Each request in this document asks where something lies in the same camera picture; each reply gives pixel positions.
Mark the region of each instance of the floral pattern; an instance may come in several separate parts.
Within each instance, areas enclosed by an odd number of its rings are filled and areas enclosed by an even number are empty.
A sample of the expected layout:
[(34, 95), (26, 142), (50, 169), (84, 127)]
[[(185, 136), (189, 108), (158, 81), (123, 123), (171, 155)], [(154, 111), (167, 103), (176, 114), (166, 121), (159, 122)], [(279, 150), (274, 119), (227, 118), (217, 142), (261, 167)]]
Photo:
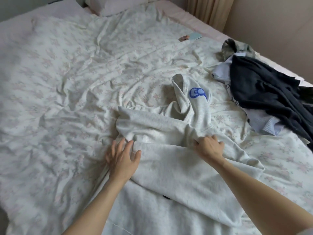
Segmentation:
[[(222, 44), (178, 41), (189, 32), (150, 4), (108, 18), (39, 18), (30, 39), (12, 43), (0, 61), (7, 234), (61, 234), (97, 185), (117, 137), (118, 106), (162, 110), (176, 100), (176, 73), (210, 87), (213, 126), (261, 161), (261, 181), (313, 212), (312, 152), (287, 129), (278, 137), (255, 133), (210, 76)], [(234, 230), (259, 234), (247, 216)]]

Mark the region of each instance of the beige curtain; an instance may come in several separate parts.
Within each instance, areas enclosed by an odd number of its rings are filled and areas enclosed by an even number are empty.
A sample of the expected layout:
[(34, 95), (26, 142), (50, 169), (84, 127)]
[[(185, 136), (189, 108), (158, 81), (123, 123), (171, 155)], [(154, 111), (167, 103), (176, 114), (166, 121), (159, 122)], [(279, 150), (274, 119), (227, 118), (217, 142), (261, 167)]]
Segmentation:
[(188, 0), (187, 11), (218, 31), (223, 31), (234, 0)]

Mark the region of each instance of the pillow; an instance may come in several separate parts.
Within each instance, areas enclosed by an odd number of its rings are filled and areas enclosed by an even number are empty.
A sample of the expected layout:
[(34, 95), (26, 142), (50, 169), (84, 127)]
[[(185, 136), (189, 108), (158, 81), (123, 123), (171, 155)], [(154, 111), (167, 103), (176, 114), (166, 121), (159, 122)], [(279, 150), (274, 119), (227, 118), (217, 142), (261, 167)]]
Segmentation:
[(152, 1), (157, 0), (86, 0), (85, 3), (98, 15), (109, 16)]

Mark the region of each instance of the black object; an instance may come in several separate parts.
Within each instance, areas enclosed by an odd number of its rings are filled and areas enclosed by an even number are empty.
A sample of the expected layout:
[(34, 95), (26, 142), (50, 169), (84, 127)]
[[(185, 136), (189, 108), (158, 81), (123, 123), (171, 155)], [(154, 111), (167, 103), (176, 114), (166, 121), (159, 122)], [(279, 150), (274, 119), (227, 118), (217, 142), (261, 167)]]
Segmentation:
[(59, 1), (63, 1), (63, 0), (52, 1), (52, 2), (48, 3), (48, 5), (50, 5), (50, 4), (52, 4), (52, 3), (55, 3), (55, 2), (59, 2)]
[(242, 108), (261, 109), (310, 141), (313, 150), (313, 107), (300, 101), (300, 81), (250, 57), (234, 56), (230, 90)]

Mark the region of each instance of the blue logo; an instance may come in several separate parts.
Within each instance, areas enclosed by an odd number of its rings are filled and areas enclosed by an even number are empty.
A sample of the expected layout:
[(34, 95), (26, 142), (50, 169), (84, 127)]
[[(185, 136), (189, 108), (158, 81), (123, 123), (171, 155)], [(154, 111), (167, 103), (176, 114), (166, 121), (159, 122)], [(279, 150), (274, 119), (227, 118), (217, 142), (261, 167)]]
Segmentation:
[(200, 95), (204, 95), (205, 98), (208, 99), (207, 95), (205, 94), (205, 92), (202, 88), (197, 88), (197, 87), (192, 88), (189, 92), (189, 95), (191, 98), (197, 98)]

